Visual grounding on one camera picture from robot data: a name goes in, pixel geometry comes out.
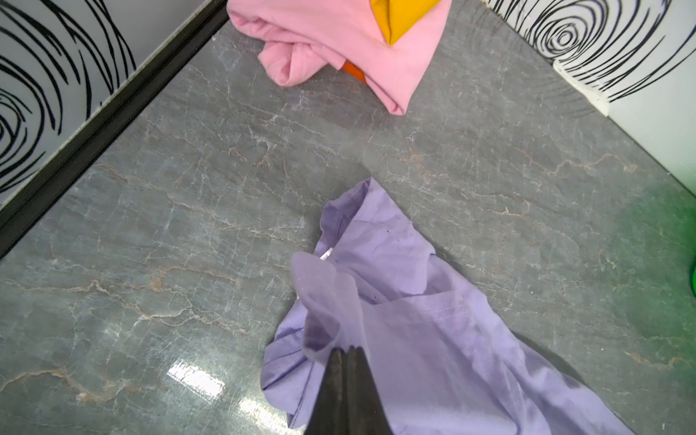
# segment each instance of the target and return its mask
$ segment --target gray marble floor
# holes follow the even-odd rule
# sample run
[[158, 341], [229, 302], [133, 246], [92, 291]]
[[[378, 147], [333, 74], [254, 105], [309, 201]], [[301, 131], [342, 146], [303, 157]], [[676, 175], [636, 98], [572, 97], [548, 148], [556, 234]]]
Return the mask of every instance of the gray marble floor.
[[225, 25], [0, 262], [0, 433], [289, 433], [258, 380], [288, 259], [369, 175], [637, 433], [693, 433], [696, 198], [512, 30], [456, 2], [403, 117], [261, 46]]

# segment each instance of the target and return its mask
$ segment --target folded clothes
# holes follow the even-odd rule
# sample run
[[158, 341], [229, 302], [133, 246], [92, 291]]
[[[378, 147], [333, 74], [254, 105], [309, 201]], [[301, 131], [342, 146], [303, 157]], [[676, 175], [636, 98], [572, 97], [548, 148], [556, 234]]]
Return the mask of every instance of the folded clothes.
[[390, 113], [403, 115], [442, 36], [452, 0], [441, 0], [394, 45], [367, 0], [228, 0], [232, 24], [266, 41], [259, 60], [280, 86], [350, 61]]
[[315, 254], [292, 258], [299, 300], [261, 371], [290, 427], [309, 421], [331, 350], [357, 346], [395, 434], [632, 433], [517, 340], [375, 180], [329, 201], [319, 225]]

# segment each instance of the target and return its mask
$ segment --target wall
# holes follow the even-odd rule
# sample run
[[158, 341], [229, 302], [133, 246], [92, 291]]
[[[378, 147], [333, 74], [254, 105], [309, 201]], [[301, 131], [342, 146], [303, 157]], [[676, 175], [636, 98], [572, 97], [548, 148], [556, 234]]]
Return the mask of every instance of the wall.
[[206, 2], [0, 1], [0, 207]]
[[696, 193], [696, 2], [483, 1]]

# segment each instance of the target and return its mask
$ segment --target purple t-shirt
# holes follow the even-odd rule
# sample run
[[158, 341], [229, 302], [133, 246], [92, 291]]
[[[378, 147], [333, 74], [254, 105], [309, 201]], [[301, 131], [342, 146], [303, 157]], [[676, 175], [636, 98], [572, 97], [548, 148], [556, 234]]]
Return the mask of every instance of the purple t-shirt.
[[299, 300], [261, 372], [290, 427], [309, 421], [331, 350], [361, 346], [395, 434], [632, 434], [517, 340], [374, 179], [329, 201], [320, 227], [315, 254], [292, 258]]

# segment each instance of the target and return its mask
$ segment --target black metal frame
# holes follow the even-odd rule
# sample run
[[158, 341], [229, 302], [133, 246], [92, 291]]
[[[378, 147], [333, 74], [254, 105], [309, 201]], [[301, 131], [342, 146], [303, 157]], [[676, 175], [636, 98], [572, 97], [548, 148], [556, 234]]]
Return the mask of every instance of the black metal frame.
[[228, 20], [212, 0], [0, 209], [0, 259]]

